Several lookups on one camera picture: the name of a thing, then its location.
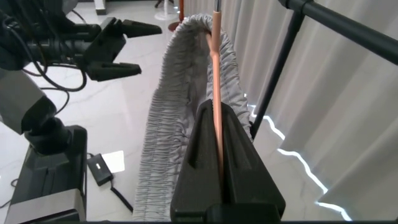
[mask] curtain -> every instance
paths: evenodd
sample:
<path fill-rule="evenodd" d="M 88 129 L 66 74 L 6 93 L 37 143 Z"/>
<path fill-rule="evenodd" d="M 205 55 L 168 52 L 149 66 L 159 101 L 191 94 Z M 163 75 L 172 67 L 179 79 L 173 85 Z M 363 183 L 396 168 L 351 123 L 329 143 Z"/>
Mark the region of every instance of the curtain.
<path fill-rule="evenodd" d="M 398 39 L 396 0 L 317 2 Z M 213 3 L 186 0 L 187 15 L 211 14 Z M 241 87 L 259 105 L 292 11 L 276 0 L 227 0 L 222 11 Z M 319 202 L 355 220 L 397 218 L 397 66 L 307 17 L 266 114 L 285 135 L 279 147 L 298 152 L 328 186 Z"/>

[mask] light strip on floor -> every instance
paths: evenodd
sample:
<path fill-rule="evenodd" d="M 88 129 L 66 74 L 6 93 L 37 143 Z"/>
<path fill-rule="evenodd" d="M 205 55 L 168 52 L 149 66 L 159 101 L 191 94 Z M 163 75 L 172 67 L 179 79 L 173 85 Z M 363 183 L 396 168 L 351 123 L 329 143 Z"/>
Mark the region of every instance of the light strip on floor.
<path fill-rule="evenodd" d="M 254 109 L 256 108 L 255 105 L 248 105 L 248 107 L 253 108 L 252 109 L 252 113 L 251 116 L 253 118 L 257 117 L 256 114 L 254 114 Z M 277 134 L 282 140 L 285 140 L 285 135 L 282 133 L 282 131 L 280 131 L 279 129 L 277 129 L 275 127 L 275 124 L 273 122 L 273 120 L 271 119 L 271 117 L 269 116 L 264 116 L 263 119 L 266 119 L 269 123 L 269 126 L 271 128 L 271 130 Z M 305 173 L 307 173 L 307 175 L 323 190 L 323 194 L 326 194 L 328 192 L 328 189 L 325 187 L 325 185 L 318 179 L 318 177 L 316 177 L 310 169 L 310 166 L 307 164 L 307 162 L 305 162 L 305 160 L 303 159 L 303 157 L 298 153 L 298 152 L 294 152 L 294 151 L 285 151 L 283 149 L 277 149 L 278 152 L 280 152 L 282 155 L 285 156 L 294 156 L 297 159 L 299 159 L 299 161 L 303 164 L 304 169 L 305 169 Z M 344 210 L 343 208 L 341 208 L 340 206 L 337 205 L 333 205 L 333 204 L 329 204 L 329 203 L 322 203 L 322 202 L 315 202 L 317 205 L 321 206 L 321 207 L 325 207 L 325 208 L 330 208 L 333 209 L 334 211 L 340 212 L 341 216 L 344 218 L 345 221 L 353 221 L 351 219 L 351 217 L 349 217 L 349 215 L 347 214 L 346 210 Z"/>

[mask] floor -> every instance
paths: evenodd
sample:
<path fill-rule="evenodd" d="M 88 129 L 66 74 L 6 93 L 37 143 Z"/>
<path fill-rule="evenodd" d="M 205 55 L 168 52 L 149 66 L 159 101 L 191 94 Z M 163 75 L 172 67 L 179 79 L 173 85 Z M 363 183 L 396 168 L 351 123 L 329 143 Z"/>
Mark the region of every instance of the floor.
<path fill-rule="evenodd" d="M 162 56 L 172 33 L 170 22 L 157 21 L 154 2 L 111 2 L 107 16 L 157 24 L 164 33 L 127 40 L 117 62 L 138 63 L 142 74 L 108 82 L 89 81 L 87 87 L 71 93 L 68 106 L 58 115 L 66 124 L 78 124 L 88 130 L 88 151 L 93 154 L 123 152 L 124 170 L 115 173 L 115 187 L 133 204 L 139 161 L 144 140 L 146 119 L 152 93 L 155 90 L 162 65 Z M 107 16 L 97 16 L 93 3 L 79 3 L 76 11 L 88 23 L 100 23 Z M 62 85 L 73 87 L 81 82 L 79 72 L 65 68 L 51 68 L 50 76 Z M 48 86 L 35 79 L 38 86 Z M 65 95 L 46 92 L 60 107 Z M 287 202 L 284 220 L 342 220 L 340 214 L 315 204 L 322 194 L 320 188 L 305 174 L 303 165 L 295 157 L 283 156 L 276 149 L 282 140 L 264 120 L 254 145 Z M 7 202 L 13 193 L 9 185 L 19 175 L 25 149 L 23 136 L 18 136 L 0 123 L 0 203 Z M 87 220 L 131 220 L 129 210 L 109 190 L 110 185 L 98 187 L 91 173 L 88 175 Z M 7 207 L 0 209 L 0 222 L 4 222 Z"/>

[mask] curtain fold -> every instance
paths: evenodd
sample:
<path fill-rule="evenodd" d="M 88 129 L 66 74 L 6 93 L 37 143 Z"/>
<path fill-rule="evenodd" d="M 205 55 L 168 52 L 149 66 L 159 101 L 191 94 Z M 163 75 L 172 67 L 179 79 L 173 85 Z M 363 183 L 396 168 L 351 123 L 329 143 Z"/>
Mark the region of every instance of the curtain fold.
<path fill-rule="evenodd" d="M 213 11 L 213 0 L 186 1 L 187 14 Z M 398 1 L 318 1 L 398 39 Z M 259 105 L 292 11 L 274 0 L 223 1 L 223 29 L 234 43 L 241 88 Z M 329 188 L 320 202 L 355 220 L 398 216 L 398 68 L 306 17 L 267 110 Z"/>

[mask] gray ruffled fabric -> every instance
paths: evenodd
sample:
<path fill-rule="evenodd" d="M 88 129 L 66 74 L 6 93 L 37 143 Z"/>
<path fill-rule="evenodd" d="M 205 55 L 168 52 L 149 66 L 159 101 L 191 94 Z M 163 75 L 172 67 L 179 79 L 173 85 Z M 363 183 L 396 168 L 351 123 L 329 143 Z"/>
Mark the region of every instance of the gray ruffled fabric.
<path fill-rule="evenodd" d="M 197 108 L 213 98 L 212 64 L 203 34 L 211 25 L 211 16 L 189 17 L 177 27 L 167 47 L 147 121 L 135 221 L 170 221 L 170 203 Z M 239 86 L 233 45 L 224 32 L 221 38 L 221 100 L 232 107 L 251 138 L 248 102 Z"/>

